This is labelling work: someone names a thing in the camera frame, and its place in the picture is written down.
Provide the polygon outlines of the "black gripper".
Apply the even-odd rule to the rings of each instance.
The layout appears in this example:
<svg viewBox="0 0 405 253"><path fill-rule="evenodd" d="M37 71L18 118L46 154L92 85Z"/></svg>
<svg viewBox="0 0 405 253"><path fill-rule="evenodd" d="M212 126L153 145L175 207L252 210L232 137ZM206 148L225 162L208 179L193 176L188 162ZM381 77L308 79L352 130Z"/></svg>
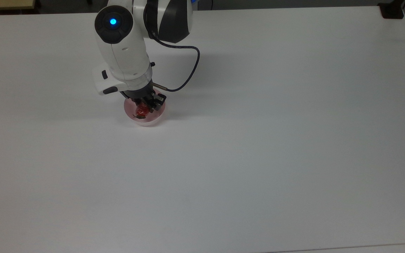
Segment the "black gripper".
<svg viewBox="0 0 405 253"><path fill-rule="evenodd" d="M148 104L150 113L153 113L153 111L159 111L162 106L164 106L167 99L166 95L155 93L152 83L153 81L151 80L145 87L136 91L120 91L122 96L126 99L134 99L129 100L130 110L136 110L143 101Z"/></svg>

